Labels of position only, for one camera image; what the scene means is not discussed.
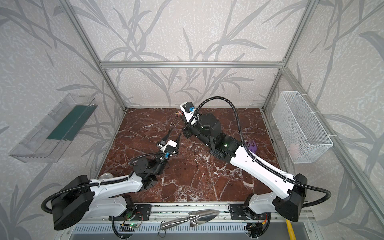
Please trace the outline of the grey metal key plate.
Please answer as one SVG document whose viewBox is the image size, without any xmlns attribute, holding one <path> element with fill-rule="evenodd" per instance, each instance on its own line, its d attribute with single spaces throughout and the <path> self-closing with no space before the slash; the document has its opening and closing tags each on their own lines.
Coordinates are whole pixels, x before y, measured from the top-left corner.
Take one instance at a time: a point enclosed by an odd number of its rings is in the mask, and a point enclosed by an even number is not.
<svg viewBox="0 0 384 240">
<path fill-rule="evenodd" d="M 175 116 L 173 118 L 173 120 L 171 120 L 171 122 L 170 122 L 169 130 L 170 129 L 176 130 L 178 128 L 179 121 L 180 121 L 180 117 L 179 116 Z"/>
</svg>

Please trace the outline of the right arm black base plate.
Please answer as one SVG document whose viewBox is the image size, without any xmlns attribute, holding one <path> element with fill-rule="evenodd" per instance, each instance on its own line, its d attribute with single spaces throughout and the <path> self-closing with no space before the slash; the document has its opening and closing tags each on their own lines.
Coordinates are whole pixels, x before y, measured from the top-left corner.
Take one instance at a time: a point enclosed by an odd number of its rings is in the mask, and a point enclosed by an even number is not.
<svg viewBox="0 0 384 240">
<path fill-rule="evenodd" d="M 231 220 L 249 220 L 249 218 L 246 216 L 246 213 L 243 209 L 243 204 L 229 204 L 228 210 L 231 215 Z"/>
</svg>

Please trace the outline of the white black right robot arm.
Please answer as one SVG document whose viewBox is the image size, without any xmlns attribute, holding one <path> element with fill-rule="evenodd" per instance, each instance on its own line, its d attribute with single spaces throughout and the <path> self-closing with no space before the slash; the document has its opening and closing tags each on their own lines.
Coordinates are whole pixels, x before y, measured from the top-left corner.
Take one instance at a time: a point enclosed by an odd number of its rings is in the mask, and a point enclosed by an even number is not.
<svg viewBox="0 0 384 240">
<path fill-rule="evenodd" d="M 299 221 L 306 197 L 306 190 L 301 187 L 307 183 L 305 176 L 288 174 L 247 150 L 245 144 L 222 132 L 221 123 L 213 114 L 196 115 L 192 109 L 182 110 L 181 117 L 186 138 L 195 136 L 212 156 L 246 171 L 271 190 L 268 194 L 247 197 L 243 211 L 248 218 L 277 213 L 289 221 Z"/>
</svg>

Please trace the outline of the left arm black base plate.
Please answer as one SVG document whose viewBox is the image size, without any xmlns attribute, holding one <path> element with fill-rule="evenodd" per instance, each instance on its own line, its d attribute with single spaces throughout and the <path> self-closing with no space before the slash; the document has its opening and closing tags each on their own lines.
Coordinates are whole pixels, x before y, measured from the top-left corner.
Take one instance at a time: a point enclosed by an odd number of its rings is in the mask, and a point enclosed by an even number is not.
<svg viewBox="0 0 384 240">
<path fill-rule="evenodd" d="M 150 219 L 152 205 L 150 204 L 137 204 L 136 211 L 134 212 L 132 221 L 148 221 Z"/>
</svg>

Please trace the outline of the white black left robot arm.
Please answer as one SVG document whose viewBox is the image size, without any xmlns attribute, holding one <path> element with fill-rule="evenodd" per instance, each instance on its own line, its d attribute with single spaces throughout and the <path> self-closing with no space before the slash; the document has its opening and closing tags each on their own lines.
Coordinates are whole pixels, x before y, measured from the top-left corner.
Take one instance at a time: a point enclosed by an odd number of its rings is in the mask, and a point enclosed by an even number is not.
<svg viewBox="0 0 384 240">
<path fill-rule="evenodd" d="M 53 216 L 54 229 L 65 230 L 83 219 L 120 217 L 135 205 L 124 194 L 141 192 L 158 182 L 169 159 L 179 153 L 180 138 L 165 135 L 157 144 L 159 151 L 133 158 L 133 171 L 126 176 L 90 180 L 81 175 L 42 202 L 44 212 Z"/>
</svg>

